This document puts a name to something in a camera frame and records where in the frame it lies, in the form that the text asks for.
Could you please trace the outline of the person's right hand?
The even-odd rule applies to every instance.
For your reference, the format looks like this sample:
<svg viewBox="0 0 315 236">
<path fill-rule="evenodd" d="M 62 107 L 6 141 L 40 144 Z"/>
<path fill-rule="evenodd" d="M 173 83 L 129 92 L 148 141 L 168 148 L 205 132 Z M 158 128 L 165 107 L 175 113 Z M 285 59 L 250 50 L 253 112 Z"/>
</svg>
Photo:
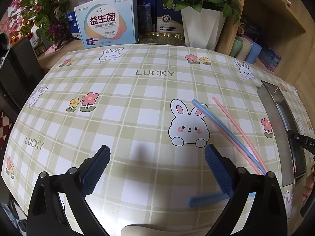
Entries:
<svg viewBox="0 0 315 236">
<path fill-rule="evenodd" d="M 314 165 L 311 167 L 311 174 L 306 178 L 306 185 L 303 187 L 302 201 L 305 201 L 311 194 L 314 187 Z"/>
</svg>

